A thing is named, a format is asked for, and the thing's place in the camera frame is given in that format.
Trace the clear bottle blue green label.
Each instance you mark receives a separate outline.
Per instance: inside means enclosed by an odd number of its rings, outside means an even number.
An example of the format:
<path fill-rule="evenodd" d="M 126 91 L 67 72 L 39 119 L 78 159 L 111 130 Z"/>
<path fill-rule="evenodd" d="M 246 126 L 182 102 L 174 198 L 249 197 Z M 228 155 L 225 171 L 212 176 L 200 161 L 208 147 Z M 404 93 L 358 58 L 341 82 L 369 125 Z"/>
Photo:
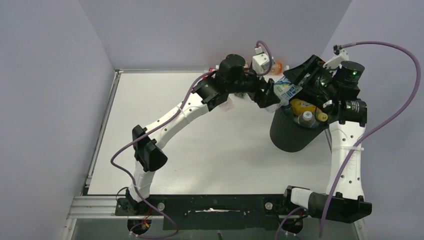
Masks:
<path fill-rule="evenodd" d="M 291 83 L 283 76 L 274 84 L 274 93 L 279 98 L 280 102 L 266 107 L 265 110 L 269 113 L 274 113 L 278 108 L 287 106 L 290 103 L 290 99 L 297 95 L 302 89 L 301 86 Z"/>

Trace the yellow juice bottle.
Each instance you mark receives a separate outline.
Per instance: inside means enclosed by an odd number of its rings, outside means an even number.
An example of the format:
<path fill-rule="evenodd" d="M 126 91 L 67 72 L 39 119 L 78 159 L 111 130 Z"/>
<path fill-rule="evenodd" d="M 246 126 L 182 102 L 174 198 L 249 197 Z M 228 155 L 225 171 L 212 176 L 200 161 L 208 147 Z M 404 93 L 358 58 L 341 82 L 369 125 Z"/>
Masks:
<path fill-rule="evenodd" d="M 289 103 L 292 107 L 293 114 L 297 117 L 302 115 L 304 112 L 309 111 L 315 116 L 315 119 L 320 122 L 326 122 L 329 119 L 327 113 L 309 102 L 296 98 L 292 99 Z"/>

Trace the black ribbed plastic bin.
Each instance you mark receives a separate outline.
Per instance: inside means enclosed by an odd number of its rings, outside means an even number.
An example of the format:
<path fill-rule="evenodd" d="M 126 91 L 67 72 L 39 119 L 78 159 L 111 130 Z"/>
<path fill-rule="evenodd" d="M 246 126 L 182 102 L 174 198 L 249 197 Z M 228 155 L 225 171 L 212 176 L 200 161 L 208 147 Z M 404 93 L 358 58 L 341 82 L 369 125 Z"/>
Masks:
<path fill-rule="evenodd" d="M 269 132 L 270 139 L 282 151 L 299 152 L 329 127 L 329 117 L 326 122 L 316 120 L 316 123 L 316 128 L 298 124 L 297 116 L 289 103 L 275 111 Z"/>

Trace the green tea bottle white cap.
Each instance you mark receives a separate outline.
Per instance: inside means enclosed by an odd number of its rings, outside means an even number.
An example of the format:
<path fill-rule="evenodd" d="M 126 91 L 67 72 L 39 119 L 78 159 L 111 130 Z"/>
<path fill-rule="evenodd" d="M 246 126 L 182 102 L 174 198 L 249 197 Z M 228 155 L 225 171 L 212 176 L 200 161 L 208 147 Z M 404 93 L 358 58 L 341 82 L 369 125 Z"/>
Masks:
<path fill-rule="evenodd" d="M 315 115 L 311 111 L 305 111 L 297 117 L 297 123 L 307 128 L 318 126 Z"/>

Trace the clear bottle red blue label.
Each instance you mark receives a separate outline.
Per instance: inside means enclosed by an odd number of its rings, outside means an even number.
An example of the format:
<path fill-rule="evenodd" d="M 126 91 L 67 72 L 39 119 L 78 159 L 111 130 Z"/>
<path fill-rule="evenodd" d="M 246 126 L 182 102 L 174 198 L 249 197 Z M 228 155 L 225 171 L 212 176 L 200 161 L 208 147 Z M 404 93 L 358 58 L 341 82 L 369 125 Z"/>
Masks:
<path fill-rule="evenodd" d="M 218 69 L 219 69 L 219 66 L 216 65 L 215 67 L 210 67 L 208 70 L 205 70 L 204 73 L 207 75 L 205 75 L 202 79 L 205 79 L 207 77 L 214 77 Z"/>

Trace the clear bottle dark green label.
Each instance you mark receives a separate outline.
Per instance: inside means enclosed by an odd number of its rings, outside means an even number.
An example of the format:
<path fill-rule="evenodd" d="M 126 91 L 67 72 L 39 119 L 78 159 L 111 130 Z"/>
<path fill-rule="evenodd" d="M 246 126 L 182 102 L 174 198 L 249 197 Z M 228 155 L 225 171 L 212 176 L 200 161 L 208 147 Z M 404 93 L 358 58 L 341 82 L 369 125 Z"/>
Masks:
<path fill-rule="evenodd" d="M 247 94 L 245 92 L 238 92 L 238 93 L 234 93 L 233 94 L 235 97 L 239 98 L 239 99 L 243 99 L 245 100 L 247 97 Z"/>

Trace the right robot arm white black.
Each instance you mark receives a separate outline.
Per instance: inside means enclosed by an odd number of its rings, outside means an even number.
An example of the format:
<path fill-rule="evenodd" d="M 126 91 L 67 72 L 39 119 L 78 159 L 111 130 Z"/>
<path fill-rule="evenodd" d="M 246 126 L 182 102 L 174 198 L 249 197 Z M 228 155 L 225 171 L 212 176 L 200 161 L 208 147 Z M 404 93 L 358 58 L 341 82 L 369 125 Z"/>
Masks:
<path fill-rule="evenodd" d="M 325 193 L 289 186 L 281 199 L 289 214 L 300 207 L 313 218 L 353 223 L 372 212 L 361 180 L 360 138 L 365 134 L 367 104 L 359 99 L 359 79 L 365 67 L 346 57 L 324 62 L 316 55 L 283 74 L 301 87 L 300 96 L 327 115 L 331 135 L 330 179 Z"/>

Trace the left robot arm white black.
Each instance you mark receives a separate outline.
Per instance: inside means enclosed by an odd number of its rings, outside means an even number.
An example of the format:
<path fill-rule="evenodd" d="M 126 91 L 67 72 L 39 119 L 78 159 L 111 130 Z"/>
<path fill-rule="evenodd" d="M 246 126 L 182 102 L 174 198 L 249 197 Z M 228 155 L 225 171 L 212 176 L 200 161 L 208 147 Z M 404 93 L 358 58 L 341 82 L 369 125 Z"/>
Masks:
<path fill-rule="evenodd" d="M 275 82 L 265 80 L 274 63 L 268 53 L 253 56 L 251 66 L 245 69 L 245 59 L 229 54 L 218 69 L 204 73 L 194 81 L 188 93 L 176 107 L 155 122 L 132 129 L 136 167 L 135 181 L 125 193 L 125 198 L 135 212 L 144 212 L 149 198 L 154 174 L 168 161 L 163 148 L 179 131 L 196 118 L 224 104 L 230 94 L 247 94 L 261 109 L 272 112 L 280 103 L 274 92 Z"/>

